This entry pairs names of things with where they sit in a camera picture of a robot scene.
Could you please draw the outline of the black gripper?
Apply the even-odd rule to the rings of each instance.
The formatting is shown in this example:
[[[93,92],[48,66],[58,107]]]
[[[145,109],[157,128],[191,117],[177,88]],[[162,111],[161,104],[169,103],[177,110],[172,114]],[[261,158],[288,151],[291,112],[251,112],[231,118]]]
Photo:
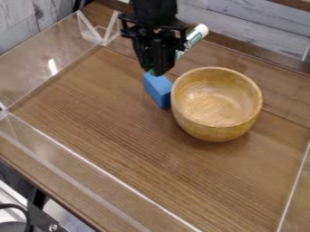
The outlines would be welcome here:
[[[132,40],[144,71],[164,75],[174,67],[174,51],[184,51],[186,42],[186,26],[176,18],[176,0],[129,0],[129,6],[130,11],[118,16],[121,34]],[[157,68],[153,44],[161,46]]]

